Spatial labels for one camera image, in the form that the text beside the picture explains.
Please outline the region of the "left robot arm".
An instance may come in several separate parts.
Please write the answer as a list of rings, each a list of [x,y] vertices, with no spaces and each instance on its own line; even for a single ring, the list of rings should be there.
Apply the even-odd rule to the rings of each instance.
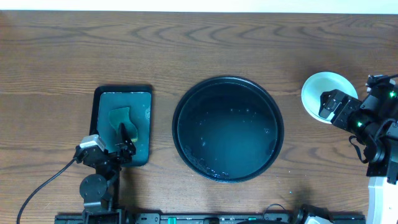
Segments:
[[[136,147],[124,124],[119,125],[117,151],[109,152],[97,134],[86,136],[77,145],[76,162],[95,169],[80,184],[83,223],[134,223],[134,215],[119,204],[120,172],[132,161]]]

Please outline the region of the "mint plate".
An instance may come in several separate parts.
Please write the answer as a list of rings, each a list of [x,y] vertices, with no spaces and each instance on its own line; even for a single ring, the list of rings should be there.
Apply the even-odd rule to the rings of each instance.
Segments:
[[[345,77],[337,73],[319,72],[305,81],[301,91],[301,100],[305,110],[311,117],[322,123],[331,124],[332,114],[327,118],[321,118],[318,113],[321,94],[335,89],[358,99],[354,86]]]

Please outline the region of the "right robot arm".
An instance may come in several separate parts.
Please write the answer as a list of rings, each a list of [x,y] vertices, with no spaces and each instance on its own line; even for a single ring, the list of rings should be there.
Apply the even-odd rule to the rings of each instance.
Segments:
[[[397,98],[392,90],[370,93],[363,101],[340,90],[325,91],[319,115],[351,133],[350,144],[368,165],[367,223],[397,222]]]

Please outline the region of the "green scouring sponge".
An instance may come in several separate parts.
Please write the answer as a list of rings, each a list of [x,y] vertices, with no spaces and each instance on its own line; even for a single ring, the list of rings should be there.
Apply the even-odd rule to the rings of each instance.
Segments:
[[[130,119],[130,107],[111,110],[109,122],[117,135],[121,134],[120,125],[123,124],[131,141],[136,142],[138,140],[138,130]]]

